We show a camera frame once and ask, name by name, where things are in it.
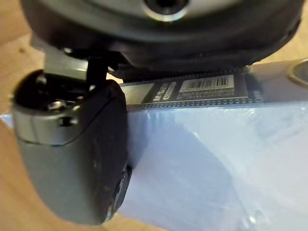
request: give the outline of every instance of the barcode label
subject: barcode label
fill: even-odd
[[[234,75],[186,80],[180,92],[234,88]]]

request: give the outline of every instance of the wooden table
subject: wooden table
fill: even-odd
[[[9,108],[8,95],[27,73],[42,68],[44,56],[29,47],[29,28],[17,0],[0,4],[0,114]],[[308,7],[296,37],[263,62],[308,57]],[[13,132],[0,122],[1,231],[158,231],[121,216],[100,227],[83,227],[55,216],[35,193],[16,148]]]

